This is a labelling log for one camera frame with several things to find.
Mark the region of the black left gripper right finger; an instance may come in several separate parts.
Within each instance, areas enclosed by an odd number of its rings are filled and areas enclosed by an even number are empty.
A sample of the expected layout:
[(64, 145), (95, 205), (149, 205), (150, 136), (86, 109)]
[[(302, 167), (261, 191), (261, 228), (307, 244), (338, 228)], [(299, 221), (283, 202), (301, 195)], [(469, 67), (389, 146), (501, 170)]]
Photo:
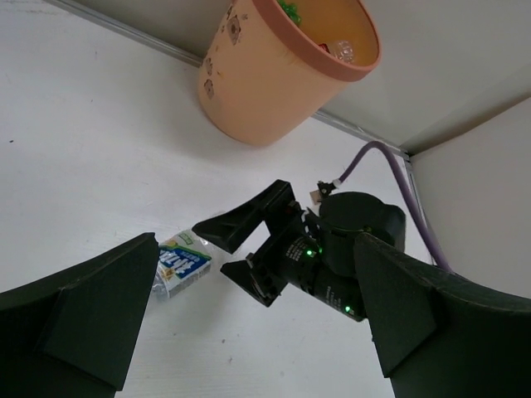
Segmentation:
[(528, 397), (530, 301), (362, 234), (354, 259), (383, 375), (396, 397)]

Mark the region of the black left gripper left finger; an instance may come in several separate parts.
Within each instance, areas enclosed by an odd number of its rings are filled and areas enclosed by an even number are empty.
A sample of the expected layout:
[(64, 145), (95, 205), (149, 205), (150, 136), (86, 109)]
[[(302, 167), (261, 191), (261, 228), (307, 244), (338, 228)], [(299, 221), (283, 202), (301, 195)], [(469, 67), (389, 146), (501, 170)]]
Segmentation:
[(3, 397), (113, 397), (124, 388), (158, 265), (143, 233), (1, 294)]

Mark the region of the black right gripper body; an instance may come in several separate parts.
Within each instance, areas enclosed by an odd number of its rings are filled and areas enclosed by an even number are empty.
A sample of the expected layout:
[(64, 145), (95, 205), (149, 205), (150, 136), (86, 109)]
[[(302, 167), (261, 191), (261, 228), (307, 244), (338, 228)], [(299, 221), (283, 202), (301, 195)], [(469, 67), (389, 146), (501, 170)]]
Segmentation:
[(367, 233), (397, 250), (405, 248), (406, 215), (363, 192), (323, 199), (317, 212), (286, 227), (250, 262), (251, 292), (271, 306), (291, 284), (357, 322), (366, 318), (359, 287), (355, 240)]

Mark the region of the green plastic bottle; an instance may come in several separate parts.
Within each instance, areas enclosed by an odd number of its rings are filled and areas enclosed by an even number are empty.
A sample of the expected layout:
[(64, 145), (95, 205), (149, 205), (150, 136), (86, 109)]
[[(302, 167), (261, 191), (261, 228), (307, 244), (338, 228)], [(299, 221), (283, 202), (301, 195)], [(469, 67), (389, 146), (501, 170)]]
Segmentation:
[(298, 6), (294, 2), (287, 2), (286, 0), (277, 1), (280, 7), (285, 12), (286, 16), (296, 25), (301, 23), (301, 17), (298, 12)]

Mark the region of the red label clear bottle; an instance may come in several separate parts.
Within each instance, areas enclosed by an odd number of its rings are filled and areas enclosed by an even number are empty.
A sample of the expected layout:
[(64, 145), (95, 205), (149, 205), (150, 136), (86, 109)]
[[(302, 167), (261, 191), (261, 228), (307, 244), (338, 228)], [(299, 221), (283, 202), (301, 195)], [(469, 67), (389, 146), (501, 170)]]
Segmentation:
[(332, 54), (331, 50), (329, 49), (329, 46), (326, 43), (319, 44), (319, 47), (328, 54)]

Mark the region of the clear crushed blue-cap bottle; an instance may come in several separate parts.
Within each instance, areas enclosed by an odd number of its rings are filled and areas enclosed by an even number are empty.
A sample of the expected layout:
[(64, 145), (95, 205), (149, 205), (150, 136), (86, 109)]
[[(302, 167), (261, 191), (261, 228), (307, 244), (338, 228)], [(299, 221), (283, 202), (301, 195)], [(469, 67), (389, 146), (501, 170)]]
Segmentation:
[(332, 41), (328, 44), (329, 53), (342, 62), (353, 65), (355, 62), (355, 54), (353, 45), (350, 41), (339, 40)]

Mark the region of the blue white label bottle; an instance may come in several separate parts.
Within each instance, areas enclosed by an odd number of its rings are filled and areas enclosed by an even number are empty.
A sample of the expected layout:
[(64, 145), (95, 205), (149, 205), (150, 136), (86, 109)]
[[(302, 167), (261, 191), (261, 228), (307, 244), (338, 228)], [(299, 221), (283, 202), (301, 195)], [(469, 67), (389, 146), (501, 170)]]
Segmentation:
[(178, 232), (158, 246), (158, 266), (152, 295), (165, 302), (222, 262), (222, 252), (192, 230)]

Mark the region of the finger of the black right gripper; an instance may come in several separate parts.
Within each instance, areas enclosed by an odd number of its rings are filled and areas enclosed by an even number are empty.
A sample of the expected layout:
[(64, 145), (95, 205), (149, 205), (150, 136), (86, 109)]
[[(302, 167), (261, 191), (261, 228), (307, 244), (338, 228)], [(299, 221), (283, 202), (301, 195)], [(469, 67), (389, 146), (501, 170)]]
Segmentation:
[(276, 180), (264, 191), (231, 211), (198, 222), (192, 231), (227, 253), (235, 253), (265, 222), (274, 235), (295, 215), (295, 195), (289, 182)]
[(225, 263), (221, 272), (255, 301), (267, 308), (270, 306), (270, 298), (263, 291), (260, 279), (253, 274), (247, 260)]

